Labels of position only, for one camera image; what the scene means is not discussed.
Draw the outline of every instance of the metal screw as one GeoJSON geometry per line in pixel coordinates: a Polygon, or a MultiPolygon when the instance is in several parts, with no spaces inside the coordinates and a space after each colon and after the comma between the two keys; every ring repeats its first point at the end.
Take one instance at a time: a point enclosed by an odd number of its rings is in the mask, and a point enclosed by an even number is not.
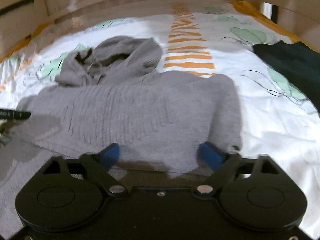
{"type": "Polygon", "coordinates": [[[160,191],[160,192],[157,193],[157,196],[159,196],[159,197],[164,197],[164,196],[165,196],[165,192],[160,191]]]}
{"type": "Polygon", "coordinates": [[[122,194],[125,192],[125,187],[121,185],[115,185],[110,187],[109,191],[113,194],[122,194]]]}
{"type": "Polygon", "coordinates": [[[213,191],[213,187],[209,185],[200,185],[199,187],[197,187],[197,191],[200,194],[209,194],[213,191]]]}

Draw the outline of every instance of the orange striped pattern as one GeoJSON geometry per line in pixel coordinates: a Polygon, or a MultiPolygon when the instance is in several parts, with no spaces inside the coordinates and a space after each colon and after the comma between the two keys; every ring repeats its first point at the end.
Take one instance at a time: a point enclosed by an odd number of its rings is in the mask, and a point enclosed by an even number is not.
{"type": "Polygon", "coordinates": [[[212,56],[194,15],[183,3],[172,4],[172,14],[174,22],[171,25],[164,68],[178,67],[197,76],[214,75],[212,56]]]}

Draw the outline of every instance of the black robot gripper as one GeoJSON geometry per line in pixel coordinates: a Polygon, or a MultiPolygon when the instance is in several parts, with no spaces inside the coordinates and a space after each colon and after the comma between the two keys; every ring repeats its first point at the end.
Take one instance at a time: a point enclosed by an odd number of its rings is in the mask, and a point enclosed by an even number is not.
{"type": "Polygon", "coordinates": [[[310,240],[298,228],[306,197],[269,156],[244,159],[209,142],[199,151],[216,170],[196,188],[126,189],[108,174],[117,144],[53,157],[16,197],[24,228],[12,240],[310,240]]]}

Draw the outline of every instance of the bed frame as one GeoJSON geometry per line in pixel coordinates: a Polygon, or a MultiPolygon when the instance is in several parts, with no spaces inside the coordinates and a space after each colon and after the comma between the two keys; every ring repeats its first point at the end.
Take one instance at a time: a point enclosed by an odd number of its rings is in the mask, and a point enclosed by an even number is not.
{"type": "MultiPolygon", "coordinates": [[[[90,25],[91,19],[146,16],[169,0],[0,0],[0,56],[30,37],[40,24],[75,20],[90,25]]],[[[320,0],[247,0],[262,11],[263,3],[278,6],[277,24],[320,50],[320,0]]]]}

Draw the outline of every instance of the white bedding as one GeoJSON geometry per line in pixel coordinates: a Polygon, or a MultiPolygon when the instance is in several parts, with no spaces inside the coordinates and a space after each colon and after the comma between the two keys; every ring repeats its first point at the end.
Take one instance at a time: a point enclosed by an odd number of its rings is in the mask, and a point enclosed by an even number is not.
{"type": "Polygon", "coordinates": [[[191,21],[188,26],[198,24],[200,35],[180,36],[178,25],[183,23],[177,22],[174,14],[181,10],[186,15],[188,6],[175,4],[172,14],[108,20],[65,35],[36,54],[32,63],[19,71],[21,64],[12,58],[13,64],[7,61],[6,67],[0,68],[0,85],[7,80],[5,90],[0,93],[0,107],[15,108],[21,98],[54,85],[63,58],[74,49],[95,47],[115,35],[153,37],[164,51],[158,71],[189,71],[203,77],[223,73],[234,80],[243,116],[241,154],[251,158],[268,154],[276,160],[307,196],[308,209],[301,229],[312,238],[319,237],[319,115],[309,101],[302,104],[304,95],[252,53],[252,44],[273,44],[279,40],[291,43],[290,39],[236,12],[231,4],[211,6],[210,3],[203,7],[204,13],[186,16],[191,21]],[[188,40],[172,42],[180,38],[188,40]],[[13,71],[15,78],[8,78],[13,71]]]}

